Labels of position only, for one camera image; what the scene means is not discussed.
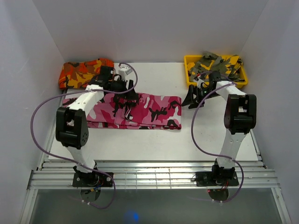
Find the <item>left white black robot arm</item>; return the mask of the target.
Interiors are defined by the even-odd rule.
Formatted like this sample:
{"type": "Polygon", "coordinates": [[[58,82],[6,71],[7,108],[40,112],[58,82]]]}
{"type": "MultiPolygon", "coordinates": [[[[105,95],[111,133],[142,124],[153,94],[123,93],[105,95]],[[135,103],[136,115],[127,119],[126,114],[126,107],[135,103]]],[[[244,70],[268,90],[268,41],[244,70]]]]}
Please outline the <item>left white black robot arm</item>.
{"type": "Polygon", "coordinates": [[[136,70],[127,63],[120,63],[119,68],[115,73],[111,67],[101,67],[100,73],[92,77],[86,86],[86,92],[67,107],[58,108],[56,113],[56,140],[71,153],[76,163],[73,169],[79,180],[87,186],[98,185],[103,176],[97,172],[96,162],[84,148],[89,137],[88,113],[108,93],[132,101],[138,100],[134,90],[137,82],[126,80],[127,75],[136,70]]]}

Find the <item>pink camouflage trousers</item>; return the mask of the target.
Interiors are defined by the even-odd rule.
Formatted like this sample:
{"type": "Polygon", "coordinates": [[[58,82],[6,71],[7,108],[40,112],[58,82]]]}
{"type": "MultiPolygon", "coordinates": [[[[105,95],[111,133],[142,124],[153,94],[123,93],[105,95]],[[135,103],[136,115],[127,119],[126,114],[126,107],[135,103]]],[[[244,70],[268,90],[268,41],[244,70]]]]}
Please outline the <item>pink camouflage trousers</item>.
{"type": "Polygon", "coordinates": [[[108,93],[87,116],[89,128],[171,129],[182,128],[181,98],[139,93],[138,101],[108,93]]]}

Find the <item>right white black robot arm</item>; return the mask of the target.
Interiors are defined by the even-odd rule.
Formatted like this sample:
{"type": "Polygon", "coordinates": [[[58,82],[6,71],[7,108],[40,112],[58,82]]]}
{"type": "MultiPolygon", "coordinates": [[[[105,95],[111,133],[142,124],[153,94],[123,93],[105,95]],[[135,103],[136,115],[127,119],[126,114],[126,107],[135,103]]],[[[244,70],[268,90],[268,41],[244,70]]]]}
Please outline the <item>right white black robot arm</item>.
{"type": "Polygon", "coordinates": [[[226,134],[221,152],[214,155],[216,159],[211,171],[196,173],[196,182],[199,186],[237,186],[236,156],[242,141],[256,126],[256,96],[239,90],[236,83],[218,71],[197,74],[194,81],[197,85],[188,87],[182,106],[198,111],[209,98],[221,96],[226,101],[226,134]]]}

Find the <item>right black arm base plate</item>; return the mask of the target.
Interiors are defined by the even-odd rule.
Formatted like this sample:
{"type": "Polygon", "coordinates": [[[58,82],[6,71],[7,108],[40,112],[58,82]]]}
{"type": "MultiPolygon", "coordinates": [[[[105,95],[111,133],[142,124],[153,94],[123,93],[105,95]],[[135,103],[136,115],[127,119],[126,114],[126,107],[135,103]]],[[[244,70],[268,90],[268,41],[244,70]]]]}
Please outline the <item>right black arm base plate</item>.
{"type": "Polygon", "coordinates": [[[238,186],[239,181],[236,173],[233,178],[229,179],[226,177],[214,177],[211,171],[200,171],[196,172],[191,178],[191,182],[195,182],[198,187],[210,187],[210,186],[238,186]]]}

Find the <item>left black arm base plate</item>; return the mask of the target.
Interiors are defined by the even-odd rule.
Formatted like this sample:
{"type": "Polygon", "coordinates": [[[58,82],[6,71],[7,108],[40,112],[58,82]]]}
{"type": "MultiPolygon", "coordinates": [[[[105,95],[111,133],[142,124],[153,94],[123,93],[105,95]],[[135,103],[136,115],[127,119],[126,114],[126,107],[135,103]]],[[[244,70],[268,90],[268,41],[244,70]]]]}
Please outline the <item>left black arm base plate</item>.
{"type": "Polygon", "coordinates": [[[105,174],[99,174],[99,173],[75,173],[72,181],[72,186],[73,187],[112,187],[113,182],[112,182],[112,177],[113,173],[108,172],[107,173],[109,176],[105,174]]]}

